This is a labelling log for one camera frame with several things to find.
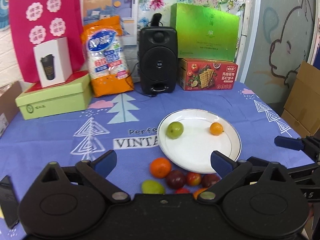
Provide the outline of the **large orange tangerine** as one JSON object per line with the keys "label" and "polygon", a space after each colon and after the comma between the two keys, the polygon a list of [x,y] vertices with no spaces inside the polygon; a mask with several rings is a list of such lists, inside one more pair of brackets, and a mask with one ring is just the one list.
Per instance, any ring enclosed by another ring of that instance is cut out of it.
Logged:
{"label": "large orange tangerine", "polygon": [[149,166],[149,171],[151,175],[155,178],[163,179],[165,178],[172,169],[172,165],[168,159],[157,158],[153,160]]}

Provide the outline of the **white cup box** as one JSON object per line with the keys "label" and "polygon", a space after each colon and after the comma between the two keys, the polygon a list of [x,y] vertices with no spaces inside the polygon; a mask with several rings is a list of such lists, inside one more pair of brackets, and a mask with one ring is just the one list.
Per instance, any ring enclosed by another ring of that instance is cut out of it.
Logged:
{"label": "white cup box", "polygon": [[42,88],[65,83],[72,75],[66,37],[38,44],[33,51]]}

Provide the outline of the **red cracker box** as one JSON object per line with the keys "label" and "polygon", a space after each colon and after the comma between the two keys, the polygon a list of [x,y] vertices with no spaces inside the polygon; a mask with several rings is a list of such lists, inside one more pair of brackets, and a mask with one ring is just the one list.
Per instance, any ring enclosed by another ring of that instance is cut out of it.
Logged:
{"label": "red cracker box", "polygon": [[230,90],[238,65],[229,61],[179,59],[178,84],[183,90]]}

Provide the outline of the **oval green fruit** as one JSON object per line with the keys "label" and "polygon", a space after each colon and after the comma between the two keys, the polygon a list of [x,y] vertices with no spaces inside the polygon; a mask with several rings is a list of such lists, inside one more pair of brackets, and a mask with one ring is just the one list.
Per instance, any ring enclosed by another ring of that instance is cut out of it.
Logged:
{"label": "oval green fruit", "polygon": [[143,194],[165,194],[165,187],[155,180],[145,180],[141,184]]}

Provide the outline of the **brown cardboard box right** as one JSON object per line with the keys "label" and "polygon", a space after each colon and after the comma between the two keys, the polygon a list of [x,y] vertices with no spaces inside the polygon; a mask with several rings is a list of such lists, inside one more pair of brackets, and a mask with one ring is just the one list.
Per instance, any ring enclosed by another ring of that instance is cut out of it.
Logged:
{"label": "brown cardboard box right", "polygon": [[281,118],[301,137],[319,133],[319,69],[302,62]]}

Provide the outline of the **black smartphone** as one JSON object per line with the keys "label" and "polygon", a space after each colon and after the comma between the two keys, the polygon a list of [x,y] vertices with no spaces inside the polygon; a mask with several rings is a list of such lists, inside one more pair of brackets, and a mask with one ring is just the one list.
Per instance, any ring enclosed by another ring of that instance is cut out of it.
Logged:
{"label": "black smartphone", "polygon": [[19,222],[18,200],[9,175],[1,180],[1,211],[8,228],[13,229]]}

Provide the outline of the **orange paper cup pack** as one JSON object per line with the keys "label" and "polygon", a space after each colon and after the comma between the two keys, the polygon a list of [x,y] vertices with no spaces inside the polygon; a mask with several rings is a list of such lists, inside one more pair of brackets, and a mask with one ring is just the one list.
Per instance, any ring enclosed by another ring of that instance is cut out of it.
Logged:
{"label": "orange paper cup pack", "polygon": [[84,26],[81,41],[95,97],[134,90],[122,44],[120,17],[112,16]]}

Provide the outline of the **blue patterned tablecloth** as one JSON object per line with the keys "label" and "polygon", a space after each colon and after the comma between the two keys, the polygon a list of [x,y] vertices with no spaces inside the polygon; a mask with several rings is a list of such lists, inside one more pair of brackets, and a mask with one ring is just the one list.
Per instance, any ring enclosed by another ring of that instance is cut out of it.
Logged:
{"label": "blue patterned tablecloth", "polygon": [[10,176],[18,198],[23,198],[50,161],[72,166],[115,150],[118,163],[108,180],[130,195],[151,178],[149,165],[163,156],[157,127],[168,114],[202,109],[224,118],[240,135],[240,158],[255,156],[288,168],[308,165],[301,151],[274,144],[278,135],[298,134],[242,83],[231,90],[188,92],[176,88],[154,98],[138,90],[93,99],[85,111],[24,120],[18,114],[1,137],[1,176]]}

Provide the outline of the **brown cardboard box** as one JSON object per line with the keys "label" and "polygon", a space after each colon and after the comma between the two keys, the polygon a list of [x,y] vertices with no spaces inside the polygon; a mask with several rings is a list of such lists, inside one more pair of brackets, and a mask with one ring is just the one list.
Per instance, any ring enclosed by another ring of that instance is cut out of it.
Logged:
{"label": "brown cardboard box", "polygon": [[21,85],[18,81],[1,87],[0,115],[1,115],[1,135],[5,132],[19,109],[16,105],[16,98],[22,93]]}
{"label": "brown cardboard box", "polygon": [[302,62],[281,118],[301,137],[319,133],[319,69]]}

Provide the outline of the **red cherry tomato fruit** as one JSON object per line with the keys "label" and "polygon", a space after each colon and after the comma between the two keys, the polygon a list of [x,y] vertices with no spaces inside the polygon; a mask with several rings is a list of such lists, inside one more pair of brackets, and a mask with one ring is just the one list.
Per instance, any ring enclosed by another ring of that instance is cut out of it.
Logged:
{"label": "red cherry tomato fruit", "polygon": [[180,188],[175,191],[175,194],[189,194],[190,191],[187,188]]}

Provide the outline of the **dark red plum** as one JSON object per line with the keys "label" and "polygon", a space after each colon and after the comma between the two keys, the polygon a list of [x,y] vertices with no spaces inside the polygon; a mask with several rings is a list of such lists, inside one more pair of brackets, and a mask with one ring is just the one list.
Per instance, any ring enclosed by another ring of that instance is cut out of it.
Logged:
{"label": "dark red plum", "polygon": [[217,174],[206,174],[202,177],[201,185],[203,188],[209,188],[220,181],[220,177]]}

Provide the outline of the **red yellow small apple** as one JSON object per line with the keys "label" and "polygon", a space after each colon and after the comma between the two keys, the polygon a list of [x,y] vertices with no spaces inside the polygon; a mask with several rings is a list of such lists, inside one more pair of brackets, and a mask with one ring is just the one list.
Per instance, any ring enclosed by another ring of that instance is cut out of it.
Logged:
{"label": "red yellow small apple", "polygon": [[186,175],[186,183],[188,186],[198,186],[201,184],[202,176],[199,173],[188,172]]}

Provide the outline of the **orange small tangerine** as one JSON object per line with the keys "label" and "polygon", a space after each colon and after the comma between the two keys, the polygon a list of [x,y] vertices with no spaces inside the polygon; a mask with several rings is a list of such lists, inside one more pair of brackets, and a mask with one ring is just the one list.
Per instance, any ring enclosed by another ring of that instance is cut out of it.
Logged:
{"label": "orange small tangerine", "polygon": [[204,191],[206,191],[206,190],[207,190],[207,188],[200,188],[200,189],[198,189],[197,191],[195,191],[195,192],[193,193],[194,199],[197,199],[198,196],[199,196],[199,194],[201,194],[202,192],[204,192]]}

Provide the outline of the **round green apple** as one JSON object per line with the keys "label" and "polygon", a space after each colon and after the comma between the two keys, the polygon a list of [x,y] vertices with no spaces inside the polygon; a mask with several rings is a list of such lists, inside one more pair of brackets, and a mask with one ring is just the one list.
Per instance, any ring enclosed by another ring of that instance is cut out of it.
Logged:
{"label": "round green apple", "polygon": [[169,124],[166,130],[166,136],[170,139],[179,138],[184,132],[184,127],[181,122],[175,121]]}

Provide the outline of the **brown cardboard box left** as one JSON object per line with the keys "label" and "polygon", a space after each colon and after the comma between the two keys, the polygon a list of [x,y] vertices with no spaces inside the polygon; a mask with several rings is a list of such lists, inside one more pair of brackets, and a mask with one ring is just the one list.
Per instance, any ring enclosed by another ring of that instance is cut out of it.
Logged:
{"label": "brown cardboard box left", "polygon": [[22,93],[21,85],[18,81],[1,87],[0,115],[1,115],[1,135],[5,132],[19,109],[16,105],[16,98]]}

